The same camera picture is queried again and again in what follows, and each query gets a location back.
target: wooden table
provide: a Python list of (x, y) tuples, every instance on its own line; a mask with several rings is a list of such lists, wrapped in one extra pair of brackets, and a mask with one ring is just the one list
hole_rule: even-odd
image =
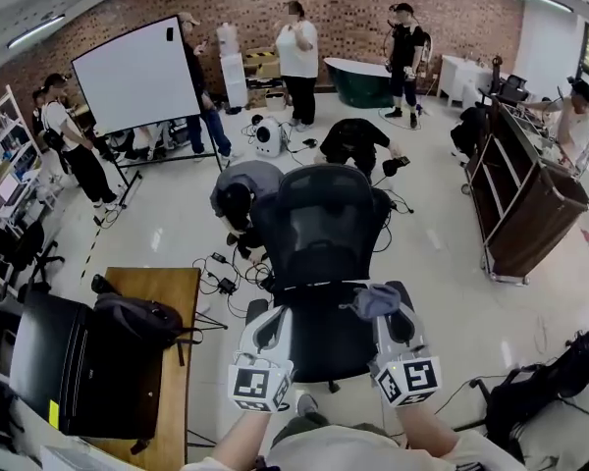
[[(170, 305), (181, 314), (184, 327), (193, 326), (200, 280), (198, 269), (111, 267), (107, 269), (105, 277), (123, 296), (156, 300)], [(157, 427), (155, 437), (145, 450), (132, 455), (131, 447), (135, 444), (133, 440), (88, 441), (114, 457), (148, 471), (179, 471), (186, 464), (187, 458), (187, 381), (190, 353), (191, 350), (188, 350), (186, 366), (180, 366), (175, 346), (164, 352)]]

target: black bag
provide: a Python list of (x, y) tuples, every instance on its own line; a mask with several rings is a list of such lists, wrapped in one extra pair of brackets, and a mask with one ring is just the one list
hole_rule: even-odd
[(103, 293), (98, 295), (94, 312), (112, 319), (153, 348), (163, 350), (176, 343), (182, 366), (184, 362), (181, 344), (202, 342), (202, 338), (200, 341), (180, 339), (181, 335), (200, 332), (200, 330), (184, 328), (179, 312), (168, 305), (153, 300), (126, 298), (116, 293)]

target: white tile floor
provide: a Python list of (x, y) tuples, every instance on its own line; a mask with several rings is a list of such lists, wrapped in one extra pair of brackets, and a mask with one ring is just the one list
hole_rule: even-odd
[[(356, 110), (342, 104), (335, 94), (320, 94), (314, 130), (293, 132), (291, 148), (301, 148), (301, 142), (309, 137), (321, 141), (342, 118), (362, 117), (396, 140), (410, 158), (408, 167), (382, 184), (390, 183), (415, 212), (393, 216), (393, 243), (374, 255), (371, 280), (401, 280), (410, 292), (432, 350), (441, 358), (444, 388), (431, 400), (439, 406), (465, 380), (500, 375), (515, 364), (546, 361), (562, 351), (564, 341), (576, 330), (589, 327), (589, 249), (579, 229), (574, 228), (531, 274), (529, 287), (490, 282), (478, 268), (480, 236), (473, 204), (460, 193), (464, 173), (450, 155), (449, 134), (459, 110), (448, 109), (435, 98), (424, 104), (429, 115), (421, 118), (422, 129), (408, 131), (382, 121), (377, 110)], [(255, 112), (222, 115), (227, 135), (237, 148), (245, 150), (244, 159), (255, 158), (241, 135), (241, 128)], [(290, 111), (275, 115), (285, 121)], [(386, 159), (385, 152), (379, 149), (380, 161)], [(304, 150), (296, 157), (307, 164), (313, 154), (314, 150)], [(288, 153), (271, 162), (285, 172), (297, 166)], [(141, 172), (144, 178), (132, 194), (129, 208), (110, 230), (101, 232), (86, 267), (97, 228), (91, 221), (91, 206), (81, 192), (70, 203), (57, 236), (59, 253), (67, 262), (53, 276), (54, 292), (92, 304), (91, 278), (104, 274), (107, 267), (189, 267), (194, 259), (214, 251), (231, 259), (226, 232), (208, 202), (218, 176), (212, 159), (150, 166)], [(108, 170), (108, 176), (119, 182), (113, 169)], [(373, 180), (380, 178), (378, 166)], [(387, 233), (382, 233), (378, 246), (387, 240)], [(240, 266), (247, 267), (247, 263), (241, 261)], [(215, 262), (210, 263), (210, 269), (227, 275), (227, 268)], [(232, 303), (245, 308), (261, 294), (258, 288), (243, 283)], [(191, 361), (188, 426), (218, 440), (240, 415), (227, 400), (226, 376), (243, 323), (228, 312), (221, 296), (201, 295), (199, 305), (209, 306), (208, 315), (230, 326), (227, 332), (206, 333), (204, 343), (194, 348)], [(336, 394), (329, 394), (325, 386), (311, 387), (321, 411), (332, 421), (370, 422), (391, 434), (400, 431), (367, 377), (340, 384), (342, 390)], [(441, 415), (459, 425), (477, 418), (482, 408), (480, 394), (467, 389)], [(264, 450), (291, 416), (285, 412), (274, 417)], [(190, 452), (192, 460), (202, 455), (204, 451)]]

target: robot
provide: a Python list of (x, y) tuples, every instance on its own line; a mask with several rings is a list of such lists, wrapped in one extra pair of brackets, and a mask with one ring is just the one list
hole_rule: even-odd
[[(393, 319), (404, 320), (406, 337), (394, 338)], [(420, 403), (441, 388), (439, 358), (430, 356), (423, 325), (412, 309), (401, 302), (399, 309), (373, 318), (371, 324), (378, 353), (369, 368), (389, 405)], [(264, 312), (244, 328), (228, 379), (229, 399), (240, 409), (288, 409), (283, 400), (293, 383), (292, 335), (293, 312), (287, 307)]]

